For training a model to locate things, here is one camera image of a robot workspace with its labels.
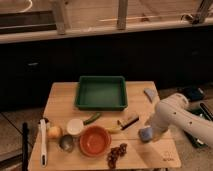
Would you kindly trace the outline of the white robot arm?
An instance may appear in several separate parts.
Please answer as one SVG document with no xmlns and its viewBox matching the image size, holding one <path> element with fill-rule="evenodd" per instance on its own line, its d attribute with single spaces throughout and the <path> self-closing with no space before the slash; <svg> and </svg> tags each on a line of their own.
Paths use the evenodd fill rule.
<svg viewBox="0 0 213 171">
<path fill-rule="evenodd" d="M 180 93 L 157 102 L 154 113 L 148 119 L 153 140 L 158 141 L 173 124 L 213 148 L 213 122 L 193 115 L 188 107 L 187 98 Z"/>
</svg>

